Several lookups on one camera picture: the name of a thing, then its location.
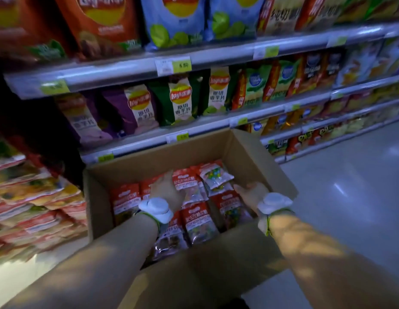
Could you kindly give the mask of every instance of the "floor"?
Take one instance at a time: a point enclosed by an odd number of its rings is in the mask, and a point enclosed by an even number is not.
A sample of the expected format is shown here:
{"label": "floor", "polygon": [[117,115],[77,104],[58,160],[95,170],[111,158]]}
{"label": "floor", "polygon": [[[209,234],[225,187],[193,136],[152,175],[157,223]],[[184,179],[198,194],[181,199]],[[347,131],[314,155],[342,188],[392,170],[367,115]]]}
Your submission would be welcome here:
{"label": "floor", "polygon": [[[281,167],[300,191],[300,218],[399,278],[399,122]],[[0,266],[0,306],[86,243]],[[243,298],[251,309],[310,308],[289,270]]]}

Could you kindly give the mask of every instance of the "open cardboard box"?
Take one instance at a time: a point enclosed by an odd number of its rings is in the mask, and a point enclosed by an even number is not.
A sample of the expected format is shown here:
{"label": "open cardboard box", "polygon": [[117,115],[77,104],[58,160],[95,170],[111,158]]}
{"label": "open cardboard box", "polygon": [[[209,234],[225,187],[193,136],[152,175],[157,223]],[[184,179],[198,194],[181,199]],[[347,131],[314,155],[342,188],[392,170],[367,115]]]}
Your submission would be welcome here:
{"label": "open cardboard box", "polygon": [[[109,189],[219,158],[242,186],[260,181],[272,192],[291,199],[297,196],[292,182],[258,138],[241,130],[223,129],[85,170],[91,240],[114,227]],[[286,262],[274,240],[265,237],[256,223],[233,228],[141,270],[120,307],[213,308],[284,270]]]}

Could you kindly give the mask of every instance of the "person's arm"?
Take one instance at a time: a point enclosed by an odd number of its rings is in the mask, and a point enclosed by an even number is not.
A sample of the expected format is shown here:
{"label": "person's arm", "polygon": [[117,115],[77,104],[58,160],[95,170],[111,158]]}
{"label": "person's arm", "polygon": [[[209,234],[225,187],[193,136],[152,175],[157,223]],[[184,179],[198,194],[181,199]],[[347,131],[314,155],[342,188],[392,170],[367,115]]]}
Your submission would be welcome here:
{"label": "person's arm", "polygon": [[[256,212],[268,193],[260,183],[234,188]],[[269,230],[314,309],[399,308],[399,286],[364,256],[286,212],[270,217]]]}
{"label": "person's arm", "polygon": [[[183,197],[172,183],[172,171],[151,186],[151,197],[166,199],[172,212],[181,208]],[[116,309],[157,236],[156,222],[138,213],[60,263],[2,309]]]}

